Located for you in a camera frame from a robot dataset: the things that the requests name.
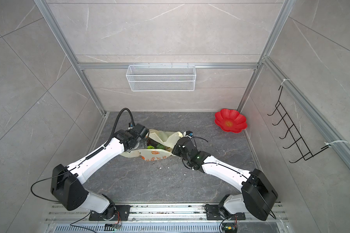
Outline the cream plastic shopping bag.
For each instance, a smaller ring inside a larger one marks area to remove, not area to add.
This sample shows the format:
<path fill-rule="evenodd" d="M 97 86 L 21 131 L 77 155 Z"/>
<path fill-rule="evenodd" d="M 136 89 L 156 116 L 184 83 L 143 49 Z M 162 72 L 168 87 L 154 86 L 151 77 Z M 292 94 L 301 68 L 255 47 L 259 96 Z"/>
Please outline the cream plastic shopping bag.
<path fill-rule="evenodd" d="M 147 162 L 166 159 L 172 156 L 172 150 L 179 139 L 183 137 L 181 132 L 167 132 L 150 129 L 149 136 L 142 141 L 136 150 L 123 152 L 121 156 L 126 158 L 139 157 Z M 156 145 L 162 144 L 167 150 L 157 149 Z"/>

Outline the red flower-shaped plastic bowl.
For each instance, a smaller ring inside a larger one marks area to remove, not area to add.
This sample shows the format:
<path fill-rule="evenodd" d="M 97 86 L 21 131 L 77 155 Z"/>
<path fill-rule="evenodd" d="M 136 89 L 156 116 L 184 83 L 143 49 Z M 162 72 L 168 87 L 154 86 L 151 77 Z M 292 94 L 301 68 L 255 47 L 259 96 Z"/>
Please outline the red flower-shaped plastic bowl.
<path fill-rule="evenodd" d="M 215 124 L 224 132 L 240 133 L 248 127 L 247 119 L 236 110 L 222 109 L 215 113 Z"/>

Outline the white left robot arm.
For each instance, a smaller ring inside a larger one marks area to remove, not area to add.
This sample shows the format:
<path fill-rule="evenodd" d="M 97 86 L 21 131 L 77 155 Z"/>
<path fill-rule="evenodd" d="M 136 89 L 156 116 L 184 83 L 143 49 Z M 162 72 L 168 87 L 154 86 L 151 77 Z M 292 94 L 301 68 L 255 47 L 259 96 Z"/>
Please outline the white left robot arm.
<path fill-rule="evenodd" d="M 130 152 L 147 139 L 149 129 L 137 124 L 128 130 L 119 130 L 90 154 L 67 166 L 58 165 L 53 169 L 51 194 L 68 211 L 78 208 L 98 213 L 101 218 L 110 220 L 115 216 L 114 201 L 84 188 L 83 184 L 107 162 L 123 152 Z"/>

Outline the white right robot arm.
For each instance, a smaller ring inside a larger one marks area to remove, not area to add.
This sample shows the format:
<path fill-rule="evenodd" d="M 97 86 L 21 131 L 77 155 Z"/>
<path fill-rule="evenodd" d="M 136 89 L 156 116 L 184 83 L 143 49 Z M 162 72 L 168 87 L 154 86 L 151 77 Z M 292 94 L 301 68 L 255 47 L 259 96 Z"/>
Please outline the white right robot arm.
<path fill-rule="evenodd" d="M 278 193 L 261 170 L 242 170 L 224 163 L 210 153 L 198 150 L 189 137 L 179 139 L 172 154 L 181 157 L 191 170 L 217 177 L 240 192 L 239 195 L 226 195 L 218 204 L 218 212 L 224 219 L 242 212 L 249 212 L 261 221 L 266 221 L 269 216 L 277 218 L 272 208 Z"/>

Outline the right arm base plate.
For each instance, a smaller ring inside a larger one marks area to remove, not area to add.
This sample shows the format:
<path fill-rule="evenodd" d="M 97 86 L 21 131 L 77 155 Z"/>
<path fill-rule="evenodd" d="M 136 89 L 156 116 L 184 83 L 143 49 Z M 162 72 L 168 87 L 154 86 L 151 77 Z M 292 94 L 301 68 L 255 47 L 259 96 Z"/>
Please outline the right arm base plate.
<path fill-rule="evenodd" d="M 245 213 L 236 213 L 234 215 L 228 214 L 227 211 L 222 210 L 218 205 L 204 205 L 207 220 L 225 220 L 231 218 L 232 220 L 246 220 Z"/>

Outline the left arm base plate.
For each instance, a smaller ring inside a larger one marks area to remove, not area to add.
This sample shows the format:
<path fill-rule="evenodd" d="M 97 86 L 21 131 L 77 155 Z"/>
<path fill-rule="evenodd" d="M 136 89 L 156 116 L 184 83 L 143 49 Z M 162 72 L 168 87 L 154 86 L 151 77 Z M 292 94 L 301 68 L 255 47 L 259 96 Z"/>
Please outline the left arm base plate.
<path fill-rule="evenodd" d="M 92 211 L 89 221 L 127 221 L 130 213 L 131 205 L 116 205 L 114 208 L 108 209 L 102 214 Z"/>

